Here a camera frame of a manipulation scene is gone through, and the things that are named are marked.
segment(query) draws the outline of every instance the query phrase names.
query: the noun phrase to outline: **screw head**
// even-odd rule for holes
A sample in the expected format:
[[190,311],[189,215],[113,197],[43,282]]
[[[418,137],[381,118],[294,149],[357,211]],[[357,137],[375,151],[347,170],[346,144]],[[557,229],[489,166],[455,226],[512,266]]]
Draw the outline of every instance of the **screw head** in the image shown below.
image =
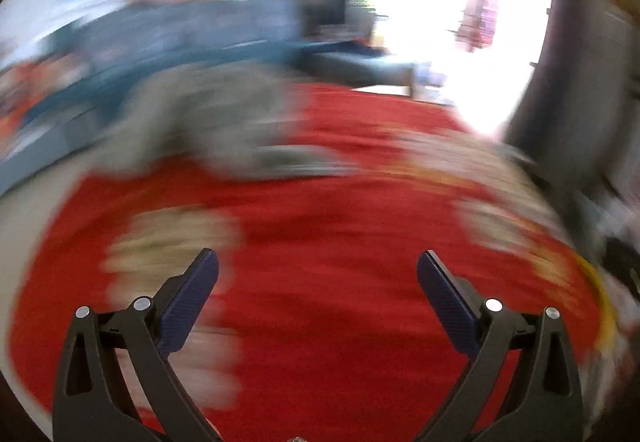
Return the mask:
[[484,306],[486,306],[487,309],[491,310],[492,312],[499,312],[500,310],[502,310],[502,303],[500,303],[500,301],[498,301],[497,299],[488,299],[484,302]]
[[559,319],[560,312],[557,308],[549,307],[545,310],[547,316],[551,317],[551,319]]
[[151,300],[148,297],[139,297],[133,303],[133,308],[142,312],[151,306]]
[[83,317],[87,317],[89,315],[89,312],[91,310],[89,310],[89,307],[80,307],[78,310],[76,310],[76,317],[78,319],[82,319]]

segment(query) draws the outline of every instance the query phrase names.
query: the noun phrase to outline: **red carpet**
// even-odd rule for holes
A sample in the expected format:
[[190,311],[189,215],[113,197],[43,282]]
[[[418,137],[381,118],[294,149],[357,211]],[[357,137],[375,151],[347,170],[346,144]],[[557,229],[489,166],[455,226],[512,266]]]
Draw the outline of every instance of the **red carpet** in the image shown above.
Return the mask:
[[411,441],[465,364],[417,283],[415,262],[430,248],[511,309],[558,306],[580,358],[593,346],[599,312],[570,249],[527,227],[527,252],[545,248],[568,267],[560,288],[540,278],[528,253],[472,241],[456,202],[494,202],[484,187],[406,167],[394,133],[456,129],[446,109],[317,85],[307,114],[295,143],[330,147],[358,174],[235,184],[172,159],[148,179],[82,182],[50,227],[15,310],[11,356],[41,403],[51,406],[74,310],[110,307],[111,245],[135,215],[185,205],[232,217],[240,231],[224,254],[235,276],[216,323],[238,335],[241,391],[232,409],[206,411],[229,442]]

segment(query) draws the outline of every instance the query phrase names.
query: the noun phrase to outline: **floor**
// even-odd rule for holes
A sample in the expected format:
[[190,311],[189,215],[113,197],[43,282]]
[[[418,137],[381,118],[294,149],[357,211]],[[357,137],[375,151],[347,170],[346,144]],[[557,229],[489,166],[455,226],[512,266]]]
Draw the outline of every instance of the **floor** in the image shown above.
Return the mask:
[[91,162],[82,152],[60,161],[0,198],[0,369],[36,424],[52,437],[50,416],[37,405],[15,377],[5,340],[24,270],[38,249],[40,238],[57,209],[74,189]]

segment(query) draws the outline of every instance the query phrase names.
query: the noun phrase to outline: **blue finger pad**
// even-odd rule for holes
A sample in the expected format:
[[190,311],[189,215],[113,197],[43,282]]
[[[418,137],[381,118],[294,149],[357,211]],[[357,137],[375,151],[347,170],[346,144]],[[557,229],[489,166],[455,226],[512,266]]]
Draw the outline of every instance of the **blue finger pad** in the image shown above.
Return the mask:
[[203,251],[185,272],[184,282],[160,317],[158,352],[163,358],[184,346],[218,280],[218,257]]
[[456,351],[474,359],[480,349],[477,316],[456,289],[449,271],[425,252],[418,259],[418,281]]

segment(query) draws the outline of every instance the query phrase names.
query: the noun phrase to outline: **blue couch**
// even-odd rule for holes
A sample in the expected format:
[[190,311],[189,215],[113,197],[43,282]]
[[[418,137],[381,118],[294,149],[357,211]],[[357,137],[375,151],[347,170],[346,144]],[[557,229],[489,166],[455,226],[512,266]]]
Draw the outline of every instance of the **blue couch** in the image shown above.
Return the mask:
[[136,83],[180,64],[251,59],[299,67],[302,24],[293,0],[224,0],[129,7],[64,27],[51,35],[50,51],[76,54],[89,75],[35,105],[24,125],[75,105],[95,107],[107,125]]
[[394,83],[370,49],[305,41],[304,26],[294,0],[221,0],[131,6],[60,28],[47,38],[49,53],[75,54],[88,75],[27,113],[23,133],[40,138],[0,159],[0,195],[92,144],[140,80],[172,66],[259,60],[353,87]]

